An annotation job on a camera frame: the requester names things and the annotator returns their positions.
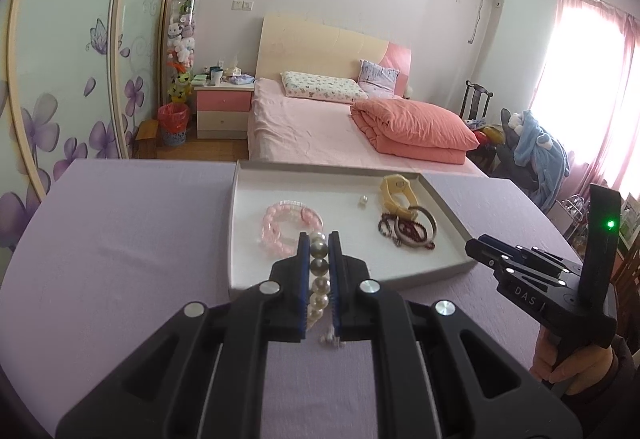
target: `nightstand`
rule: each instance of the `nightstand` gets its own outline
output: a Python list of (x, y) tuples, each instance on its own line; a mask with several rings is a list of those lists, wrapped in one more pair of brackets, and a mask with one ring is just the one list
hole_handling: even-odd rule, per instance
[(246, 139), (254, 84), (196, 86), (198, 139)]

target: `cup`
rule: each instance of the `cup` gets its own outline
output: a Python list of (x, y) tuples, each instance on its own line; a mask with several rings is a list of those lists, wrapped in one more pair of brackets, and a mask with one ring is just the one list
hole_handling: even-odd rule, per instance
[(209, 80), (211, 85), (220, 86), (220, 80), (222, 79), (222, 74), (224, 71), (220, 67), (211, 67), (209, 69)]

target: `clear cylinder toy container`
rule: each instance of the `clear cylinder toy container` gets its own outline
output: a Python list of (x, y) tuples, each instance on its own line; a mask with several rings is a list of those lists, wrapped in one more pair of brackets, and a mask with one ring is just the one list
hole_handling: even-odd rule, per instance
[(166, 32), (167, 92), (163, 102), (187, 102), (191, 96), (196, 48), (196, 13), (200, 0), (171, 0)]

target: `curtain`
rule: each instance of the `curtain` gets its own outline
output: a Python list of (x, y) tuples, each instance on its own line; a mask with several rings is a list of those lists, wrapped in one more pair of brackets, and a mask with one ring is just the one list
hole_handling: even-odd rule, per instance
[(598, 0), (558, 0), (556, 27), (530, 109), (569, 155), (560, 199), (590, 183), (640, 193), (640, 56), (635, 18)]

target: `purple pillow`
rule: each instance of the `purple pillow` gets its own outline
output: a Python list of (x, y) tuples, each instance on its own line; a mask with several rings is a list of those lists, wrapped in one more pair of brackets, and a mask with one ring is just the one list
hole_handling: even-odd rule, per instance
[(369, 98), (390, 99), (395, 97), (399, 70), (387, 69), (378, 64), (360, 60), (358, 85)]

